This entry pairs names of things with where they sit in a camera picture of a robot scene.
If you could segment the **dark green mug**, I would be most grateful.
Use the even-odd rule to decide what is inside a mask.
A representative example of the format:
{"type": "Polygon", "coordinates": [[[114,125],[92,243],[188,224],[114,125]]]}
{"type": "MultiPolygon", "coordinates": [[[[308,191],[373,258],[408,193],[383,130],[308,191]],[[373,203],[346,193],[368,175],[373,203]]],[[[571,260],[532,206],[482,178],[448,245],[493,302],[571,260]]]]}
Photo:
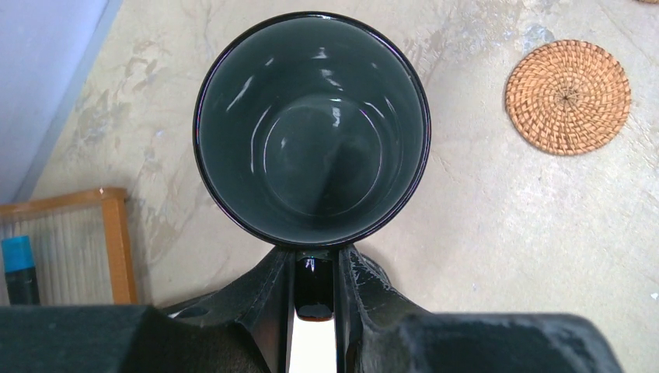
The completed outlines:
{"type": "Polygon", "coordinates": [[[203,80],[200,177],[221,211],[294,256],[301,309],[333,309],[341,253],[387,225],[431,147],[410,60],[366,23],[291,12],[240,34],[203,80]]]}

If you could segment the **woven rattan round coaster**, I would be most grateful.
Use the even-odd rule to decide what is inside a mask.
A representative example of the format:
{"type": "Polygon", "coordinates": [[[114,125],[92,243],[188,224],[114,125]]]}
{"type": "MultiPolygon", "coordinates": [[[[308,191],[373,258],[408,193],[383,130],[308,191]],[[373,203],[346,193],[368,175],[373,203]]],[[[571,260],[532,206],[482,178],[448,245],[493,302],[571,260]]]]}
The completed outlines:
{"type": "Polygon", "coordinates": [[[627,121],[631,103],[622,65],[582,40],[534,49],[513,69],[504,92],[518,133],[552,155],[581,155],[607,145],[627,121]]]}

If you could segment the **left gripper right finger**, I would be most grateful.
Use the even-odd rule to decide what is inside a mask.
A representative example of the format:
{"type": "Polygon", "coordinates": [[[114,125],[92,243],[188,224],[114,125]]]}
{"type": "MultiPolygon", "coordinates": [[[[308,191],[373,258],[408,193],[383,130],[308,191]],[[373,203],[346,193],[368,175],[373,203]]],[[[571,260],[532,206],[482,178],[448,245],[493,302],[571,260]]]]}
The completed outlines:
{"type": "Polygon", "coordinates": [[[433,313],[354,246],[334,254],[340,372],[619,372],[588,320],[556,313],[433,313]]]}

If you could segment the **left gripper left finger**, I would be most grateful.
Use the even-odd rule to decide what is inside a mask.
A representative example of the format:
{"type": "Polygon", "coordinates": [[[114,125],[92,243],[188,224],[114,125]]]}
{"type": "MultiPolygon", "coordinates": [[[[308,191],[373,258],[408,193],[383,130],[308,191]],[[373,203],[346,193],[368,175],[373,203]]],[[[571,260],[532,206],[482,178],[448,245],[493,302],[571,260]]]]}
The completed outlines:
{"type": "Polygon", "coordinates": [[[3,372],[284,372],[294,253],[252,270],[175,317],[147,305],[1,310],[3,372]]]}

